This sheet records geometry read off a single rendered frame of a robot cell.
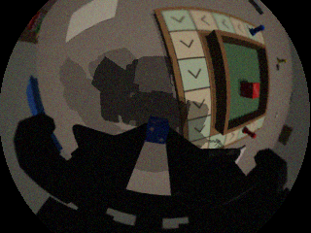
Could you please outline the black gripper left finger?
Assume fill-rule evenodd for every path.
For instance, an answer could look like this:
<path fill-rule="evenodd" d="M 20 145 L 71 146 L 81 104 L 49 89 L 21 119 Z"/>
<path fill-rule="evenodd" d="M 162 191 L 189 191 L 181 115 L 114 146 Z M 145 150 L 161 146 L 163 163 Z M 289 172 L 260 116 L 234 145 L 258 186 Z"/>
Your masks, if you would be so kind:
<path fill-rule="evenodd" d="M 137 125 L 116 136 L 81 124 L 74 124 L 73 132 L 78 147 L 86 148 L 112 160 L 118 183 L 121 189 L 125 189 L 132 176 L 133 167 L 136 166 L 137 158 L 140 156 L 140 151 L 147 140 L 147 123 Z"/>

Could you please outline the blue pawn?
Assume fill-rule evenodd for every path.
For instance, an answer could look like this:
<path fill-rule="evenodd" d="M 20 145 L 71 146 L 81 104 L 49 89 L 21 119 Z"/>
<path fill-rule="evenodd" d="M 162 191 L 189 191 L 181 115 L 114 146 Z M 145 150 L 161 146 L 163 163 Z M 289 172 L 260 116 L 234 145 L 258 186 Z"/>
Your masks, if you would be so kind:
<path fill-rule="evenodd" d="M 260 24 L 258 27 L 256 28 L 250 28 L 250 34 L 252 34 L 253 36 L 257 34 L 258 31 L 264 30 L 264 24 Z"/>

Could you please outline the red die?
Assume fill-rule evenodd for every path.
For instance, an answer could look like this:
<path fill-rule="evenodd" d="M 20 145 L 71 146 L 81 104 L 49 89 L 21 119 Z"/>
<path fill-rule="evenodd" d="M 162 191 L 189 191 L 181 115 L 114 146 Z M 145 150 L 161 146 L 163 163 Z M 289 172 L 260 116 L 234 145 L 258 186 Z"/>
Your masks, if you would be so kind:
<path fill-rule="evenodd" d="M 240 97 L 249 97 L 254 98 L 259 96 L 259 83 L 255 82 L 241 82 L 241 96 Z"/>

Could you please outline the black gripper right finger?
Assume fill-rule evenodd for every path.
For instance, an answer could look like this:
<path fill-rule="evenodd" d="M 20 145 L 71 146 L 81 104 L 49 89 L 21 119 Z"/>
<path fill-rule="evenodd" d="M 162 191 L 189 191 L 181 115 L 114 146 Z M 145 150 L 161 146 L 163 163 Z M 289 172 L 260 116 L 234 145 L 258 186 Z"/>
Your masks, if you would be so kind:
<path fill-rule="evenodd" d="M 183 195 L 184 187 L 193 182 L 207 163 L 236 162 L 241 154 L 238 148 L 200 149 L 171 127 L 168 129 L 166 147 L 171 195 Z"/>

